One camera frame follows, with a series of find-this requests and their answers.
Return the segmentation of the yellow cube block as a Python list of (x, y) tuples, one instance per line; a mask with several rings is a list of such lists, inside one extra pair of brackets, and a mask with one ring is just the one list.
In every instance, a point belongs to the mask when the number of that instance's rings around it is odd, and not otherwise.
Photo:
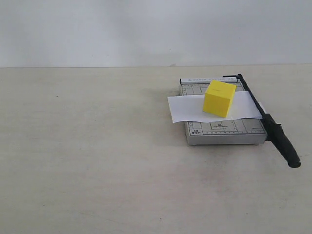
[(204, 93), (203, 112), (226, 118), (234, 99), (236, 85), (212, 80)]

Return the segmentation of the white paper sheet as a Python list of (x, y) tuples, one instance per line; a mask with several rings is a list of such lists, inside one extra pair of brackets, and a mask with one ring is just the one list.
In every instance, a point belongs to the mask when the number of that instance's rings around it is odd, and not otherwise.
[(203, 95), (188, 95), (168, 97), (172, 122), (217, 122), (243, 118), (262, 119), (254, 101), (247, 91), (239, 91), (234, 95), (233, 104), (227, 117), (219, 117), (202, 111)]

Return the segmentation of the black cutter blade arm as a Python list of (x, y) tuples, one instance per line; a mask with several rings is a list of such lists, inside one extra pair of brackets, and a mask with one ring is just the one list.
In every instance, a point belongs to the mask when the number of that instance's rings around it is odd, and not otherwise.
[(271, 141), (276, 149), (281, 153), (289, 167), (299, 168), (301, 166), (300, 158), (292, 143), (285, 135), (282, 125), (276, 123), (272, 116), (263, 110), (241, 74), (237, 75), (237, 79), (241, 81), (245, 90), (249, 92), (253, 102), (262, 116), (261, 122), (267, 133), (267, 140)]

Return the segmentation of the grey paper cutter base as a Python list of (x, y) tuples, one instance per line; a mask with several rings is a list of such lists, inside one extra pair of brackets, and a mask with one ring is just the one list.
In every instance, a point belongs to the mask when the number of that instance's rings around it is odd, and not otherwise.
[[(236, 75), (221, 78), (182, 78), (180, 95), (202, 95), (212, 80), (236, 85), (236, 91), (245, 86)], [(261, 120), (244, 118), (211, 123), (185, 121), (185, 135), (189, 145), (263, 144), (267, 134)]]

